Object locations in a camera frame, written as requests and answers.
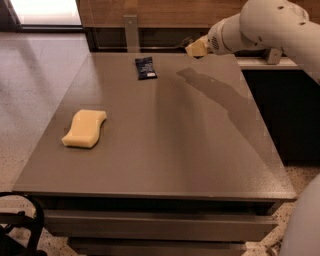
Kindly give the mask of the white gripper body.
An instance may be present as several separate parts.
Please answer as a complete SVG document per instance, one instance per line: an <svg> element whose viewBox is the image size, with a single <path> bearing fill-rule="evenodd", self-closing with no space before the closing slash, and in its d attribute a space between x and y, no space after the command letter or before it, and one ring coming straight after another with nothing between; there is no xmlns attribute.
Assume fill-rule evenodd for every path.
<svg viewBox="0 0 320 256"><path fill-rule="evenodd" d="M249 41L240 31L240 15L225 18L211 27L208 46L216 55L224 55L247 50Z"/></svg>

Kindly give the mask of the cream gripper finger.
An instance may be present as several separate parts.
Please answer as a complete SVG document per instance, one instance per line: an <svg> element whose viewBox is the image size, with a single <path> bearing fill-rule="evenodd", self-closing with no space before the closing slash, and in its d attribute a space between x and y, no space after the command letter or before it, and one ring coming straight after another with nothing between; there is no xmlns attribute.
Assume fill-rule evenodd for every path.
<svg viewBox="0 0 320 256"><path fill-rule="evenodd" d="M200 58L206 56L210 52L208 46L208 37L200 37L195 42L189 44L185 50L187 55L190 57Z"/></svg>

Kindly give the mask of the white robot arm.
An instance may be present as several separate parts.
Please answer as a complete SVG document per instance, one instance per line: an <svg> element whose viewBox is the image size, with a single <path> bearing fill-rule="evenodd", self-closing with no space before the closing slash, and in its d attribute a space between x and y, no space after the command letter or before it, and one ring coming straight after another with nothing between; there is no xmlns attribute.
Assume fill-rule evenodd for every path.
<svg viewBox="0 0 320 256"><path fill-rule="evenodd" d="M320 25L288 0L248 0L240 13L216 23L186 52L203 57L256 49L279 50L320 81ZM299 195L278 256L320 256L320 174Z"/></svg>

